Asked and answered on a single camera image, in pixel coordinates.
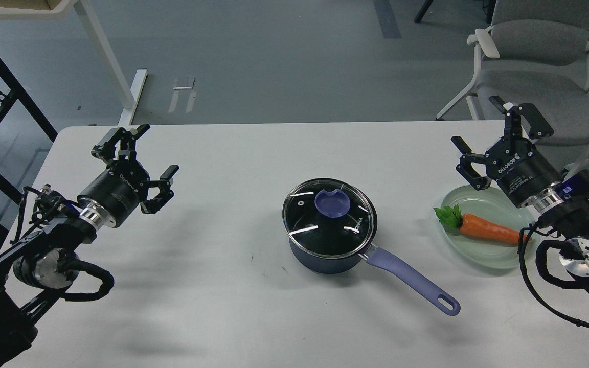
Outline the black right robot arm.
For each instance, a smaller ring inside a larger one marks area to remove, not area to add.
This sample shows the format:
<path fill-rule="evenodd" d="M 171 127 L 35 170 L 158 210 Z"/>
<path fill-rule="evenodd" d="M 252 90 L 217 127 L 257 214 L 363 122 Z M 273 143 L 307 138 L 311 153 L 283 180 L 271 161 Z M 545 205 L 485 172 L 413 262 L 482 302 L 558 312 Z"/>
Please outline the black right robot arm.
<path fill-rule="evenodd" d="M 549 307 L 530 282 L 525 253 L 526 236 L 542 228 L 556 233 L 558 239 L 543 240 L 537 247 L 538 275 L 561 289 L 589 294 L 589 170 L 561 174 L 537 151 L 533 139 L 549 137 L 554 131 L 535 105 L 513 105 L 498 96 L 489 100 L 505 115 L 503 136 L 484 154 L 473 153 L 461 136 L 453 136 L 461 153 L 456 170 L 474 189 L 484 190 L 495 181 L 515 207 L 532 206 L 538 212 L 538 220 L 522 228 L 517 238 L 522 278 L 538 302 Z M 554 308 L 550 312 L 589 328 L 589 323 Z"/>

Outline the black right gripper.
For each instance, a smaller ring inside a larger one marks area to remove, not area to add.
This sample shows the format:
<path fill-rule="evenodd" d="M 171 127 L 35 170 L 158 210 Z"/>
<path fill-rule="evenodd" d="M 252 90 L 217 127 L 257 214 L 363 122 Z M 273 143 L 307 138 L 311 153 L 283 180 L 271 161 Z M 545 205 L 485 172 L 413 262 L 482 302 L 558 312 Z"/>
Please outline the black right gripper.
<path fill-rule="evenodd" d="M 531 196 L 562 181 L 559 172 L 533 144 L 555 131 L 533 103 L 514 105 L 500 96 L 490 96 L 489 102 L 505 115 L 503 137 L 486 154 L 474 154 L 461 136 L 453 136 L 451 142 L 461 154 L 456 171 L 475 190 L 489 188 L 493 179 L 510 202 L 521 208 Z M 481 176 L 472 164 L 485 165 L 487 176 Z"/>

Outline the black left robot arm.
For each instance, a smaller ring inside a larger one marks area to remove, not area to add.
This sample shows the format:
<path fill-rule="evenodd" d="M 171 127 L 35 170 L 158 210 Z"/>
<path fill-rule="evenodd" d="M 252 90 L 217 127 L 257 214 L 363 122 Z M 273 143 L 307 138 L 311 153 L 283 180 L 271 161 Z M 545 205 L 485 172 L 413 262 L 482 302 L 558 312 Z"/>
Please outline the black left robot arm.
<path fill-rule="evenodd" d="M 91 151 L 105 162 L 101 172 L 68 200 L 51 186 L 37 190 L 30 228 L 17 228 L 9 249 L 0 254 L 0 366 L 29 349 L 36 323 L 59 300 L 91 302 L 109 294 L 113 275 L 76 254 L 104 226 L 117 228 L 136 208 L 157 213 L 171 198 L 177 165 L 152 181 L 137 159 L 136 143 L 149 124 L 114 128 Z"/>

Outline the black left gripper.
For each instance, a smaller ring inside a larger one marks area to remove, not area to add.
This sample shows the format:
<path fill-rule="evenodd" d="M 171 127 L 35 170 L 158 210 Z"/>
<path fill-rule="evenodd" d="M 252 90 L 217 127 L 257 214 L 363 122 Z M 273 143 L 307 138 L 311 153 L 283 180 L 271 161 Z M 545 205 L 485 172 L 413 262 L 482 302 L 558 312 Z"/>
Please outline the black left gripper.
<path fill-rule="evenodd" d="M 117 228 L 140 204 L 143 214 L 156 214 L 173 198 L 173 176 L 179 165 L 170 165 L 157 181 L 149 180 L 149 173 L 137 161 L 136 142 L 150 130 L 141 124 L 127 130 L 113 128 L 92 147 L 91 156 L 106 163 L 107 168 L 77 196 L 81 207 L 95 202 L 108 213 L 106 226 Z M 150 188 L 158 193 L 147 199 Z"/>

